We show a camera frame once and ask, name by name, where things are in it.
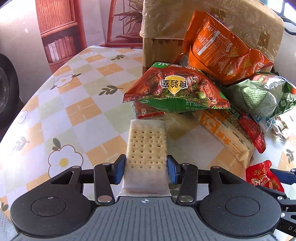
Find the small red snack pouch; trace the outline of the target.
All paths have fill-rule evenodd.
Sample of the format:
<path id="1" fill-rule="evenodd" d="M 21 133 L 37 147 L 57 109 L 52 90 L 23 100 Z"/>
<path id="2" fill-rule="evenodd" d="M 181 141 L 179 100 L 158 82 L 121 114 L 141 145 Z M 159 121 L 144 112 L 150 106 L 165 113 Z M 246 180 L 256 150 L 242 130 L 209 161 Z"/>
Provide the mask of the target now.
<path id="1" fill-rule="evenodd" d="M 254 186 L 263 186 L 279 192 L 284 192 L 279 179 L 274 173 L 271 172 L 271 161 L 264 162 L 249 166 L 246 168 L 246 181 Z"/>

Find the cracker packet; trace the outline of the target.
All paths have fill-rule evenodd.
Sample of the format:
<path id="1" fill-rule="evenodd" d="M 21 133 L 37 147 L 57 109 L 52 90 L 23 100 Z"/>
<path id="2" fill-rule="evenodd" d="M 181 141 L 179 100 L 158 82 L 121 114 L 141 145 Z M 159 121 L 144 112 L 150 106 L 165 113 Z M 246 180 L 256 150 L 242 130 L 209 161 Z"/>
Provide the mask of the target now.
<path id="1" fill-rule="evenodd" d="M 120 196 L 171 196 L 167 130 L 162 120 L 132 120 Z"/>

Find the green red snack bag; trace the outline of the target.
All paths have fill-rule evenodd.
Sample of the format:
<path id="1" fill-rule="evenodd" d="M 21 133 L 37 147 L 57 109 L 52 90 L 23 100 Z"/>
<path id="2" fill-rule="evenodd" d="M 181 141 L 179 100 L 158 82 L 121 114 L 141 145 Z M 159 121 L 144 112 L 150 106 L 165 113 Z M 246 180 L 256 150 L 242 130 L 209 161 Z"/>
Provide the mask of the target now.
<path id="1" fill-rule="evenodd" d="M 230 102 L 202 71 L 156 62 L 124 94 L 123 102 L 138 101 L 165 113 L 228 109 Z"/>

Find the orange chip bag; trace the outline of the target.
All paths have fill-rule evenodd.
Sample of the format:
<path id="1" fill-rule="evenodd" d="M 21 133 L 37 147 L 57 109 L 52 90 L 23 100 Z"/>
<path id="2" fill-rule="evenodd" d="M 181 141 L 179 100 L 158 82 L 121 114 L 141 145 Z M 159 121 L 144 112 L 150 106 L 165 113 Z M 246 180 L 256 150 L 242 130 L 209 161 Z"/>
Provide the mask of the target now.
<path id="1" fill-rule="evenodd" d="M 207 12 L 194 11 L 176 64 L 196 68 L 221 85 L 231 85 L 273 63 L 248 47 L 238 36 Z"/>

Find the yellow biscuit package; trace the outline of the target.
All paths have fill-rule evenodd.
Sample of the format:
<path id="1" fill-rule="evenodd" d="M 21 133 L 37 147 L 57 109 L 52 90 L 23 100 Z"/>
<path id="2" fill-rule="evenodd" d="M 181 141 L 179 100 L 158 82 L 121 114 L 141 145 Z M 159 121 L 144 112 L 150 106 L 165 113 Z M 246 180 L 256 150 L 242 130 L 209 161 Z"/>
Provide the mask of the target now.
<path id="1" fill-rule="evenodd" d="M 193 116 L 245 167 L 251 164 L 255 150 L 260 154 L 266 150 L 260 125 L 233 107 L 198 110 Z"/>

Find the checkered floral tablecloth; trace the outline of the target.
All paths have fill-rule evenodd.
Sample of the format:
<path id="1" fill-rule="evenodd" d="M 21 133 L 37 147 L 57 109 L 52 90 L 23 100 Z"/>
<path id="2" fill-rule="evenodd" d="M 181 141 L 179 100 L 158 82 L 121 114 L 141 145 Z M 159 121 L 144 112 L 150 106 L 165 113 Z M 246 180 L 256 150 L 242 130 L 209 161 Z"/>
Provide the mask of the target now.
<path id="1" fill-rule="evenodd" d="M 132 102 L 124 94 L 142 73 L 138 50 L 91 46 L 31 97 L 1 141 L 1 240 L 280 240 L 278 201 L 246 181 L 246 168 L 271 161 L 295 169 L 295 111 L 278 115 L 284 143 L 270 128 L 266 150 L 245 167 L 193 116 L 165 113 L 167 155 L 198 168 L 195 205 L 171 196 L 120 196 L 97 205 L 94 167 L 127 149 Z"/>

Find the small clear red candy packet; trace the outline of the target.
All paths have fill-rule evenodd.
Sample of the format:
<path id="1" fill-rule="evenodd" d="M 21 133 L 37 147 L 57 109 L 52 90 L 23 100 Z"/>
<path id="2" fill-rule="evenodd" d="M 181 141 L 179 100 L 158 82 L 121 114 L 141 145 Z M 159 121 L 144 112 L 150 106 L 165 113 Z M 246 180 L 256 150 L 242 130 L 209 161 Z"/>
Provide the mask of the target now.
<path id="1" fill-rule="evenodd" d="M 137 120 L 161 118 L 165 115 L 165 112 L 139 101 L 133 101 L 132 107 Z"/>

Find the small white wrapped candy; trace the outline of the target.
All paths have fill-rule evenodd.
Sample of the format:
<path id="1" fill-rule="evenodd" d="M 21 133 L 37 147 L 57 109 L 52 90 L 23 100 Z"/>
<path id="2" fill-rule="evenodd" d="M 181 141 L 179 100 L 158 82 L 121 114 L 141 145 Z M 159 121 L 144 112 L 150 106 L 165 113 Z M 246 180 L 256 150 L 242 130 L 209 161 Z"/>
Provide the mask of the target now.
<path id="1" fill-rule="evenodd" d="M 281 143 L 284 143 L 284 140 L 287 140 L 290 136 L 286 123 L 279 116 L 271 120 L 270 127 L 273 130 L 274 138 Z"/>

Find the white blue rabbit candy packet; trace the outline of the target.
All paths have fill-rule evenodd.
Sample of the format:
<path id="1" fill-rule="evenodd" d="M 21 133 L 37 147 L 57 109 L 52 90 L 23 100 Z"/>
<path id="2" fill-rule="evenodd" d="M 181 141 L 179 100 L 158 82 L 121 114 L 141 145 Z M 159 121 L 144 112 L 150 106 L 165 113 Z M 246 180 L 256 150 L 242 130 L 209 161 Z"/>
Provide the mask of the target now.
<path id="1" fill-rule="evenodd" d="M 273 124 L 275 124 L 274 118 L 267 118 L 260 115 L 251 115 L 251 117 L 259 124 L 264 133 L 267 132 Z"/>

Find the green white snack bag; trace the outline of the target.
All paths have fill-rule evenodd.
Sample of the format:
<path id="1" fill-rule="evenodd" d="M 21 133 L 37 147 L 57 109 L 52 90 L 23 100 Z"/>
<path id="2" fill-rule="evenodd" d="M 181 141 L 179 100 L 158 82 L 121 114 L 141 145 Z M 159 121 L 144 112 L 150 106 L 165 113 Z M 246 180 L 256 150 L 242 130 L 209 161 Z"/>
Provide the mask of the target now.
<path id="1" fill-rule="evenodd" d="M 239 110 L 273 118 L 295 108 L 295 86 L 284 77 L 259 72 L 222 92 Z"/>

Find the printed room backdrop cloth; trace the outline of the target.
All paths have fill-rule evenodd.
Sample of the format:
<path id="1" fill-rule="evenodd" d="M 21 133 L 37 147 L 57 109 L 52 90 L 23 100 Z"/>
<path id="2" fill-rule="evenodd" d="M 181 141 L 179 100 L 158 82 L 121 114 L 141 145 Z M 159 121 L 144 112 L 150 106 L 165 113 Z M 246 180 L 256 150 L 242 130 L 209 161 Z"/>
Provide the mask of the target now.
<path id="1" fill-rule="evenodd" d="M 35 6 L 51 72 L 88 46 L 142 47 L 142 1 L 36 1 Z"/>

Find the washing machine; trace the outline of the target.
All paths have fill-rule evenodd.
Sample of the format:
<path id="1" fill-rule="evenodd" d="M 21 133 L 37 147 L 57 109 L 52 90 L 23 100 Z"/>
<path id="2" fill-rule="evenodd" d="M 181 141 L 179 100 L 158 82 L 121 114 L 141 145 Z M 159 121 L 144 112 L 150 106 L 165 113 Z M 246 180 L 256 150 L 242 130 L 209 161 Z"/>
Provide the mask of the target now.
<path id="1" fill-rule="evenodd" d="M 19 104 L 19 82 L 16 70 L 4 54 L 1 54 L 1 128 L 16 116 Z"/>

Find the cardboard box with plastic liner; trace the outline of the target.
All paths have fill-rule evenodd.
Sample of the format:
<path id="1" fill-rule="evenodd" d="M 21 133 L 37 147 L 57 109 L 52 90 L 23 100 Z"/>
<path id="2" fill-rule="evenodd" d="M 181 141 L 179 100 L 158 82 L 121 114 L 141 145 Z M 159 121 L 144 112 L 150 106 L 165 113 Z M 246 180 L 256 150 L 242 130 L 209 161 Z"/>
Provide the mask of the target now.
<path id="1" fill-rule="evenodd" d="M 248 47 L 274 61 L 284 34 L 283 20 L 261 1 L 144 1 L 142 8 L 142 70 L 155 62 L 172 63 L 194 11 L 207 12 Z"/>

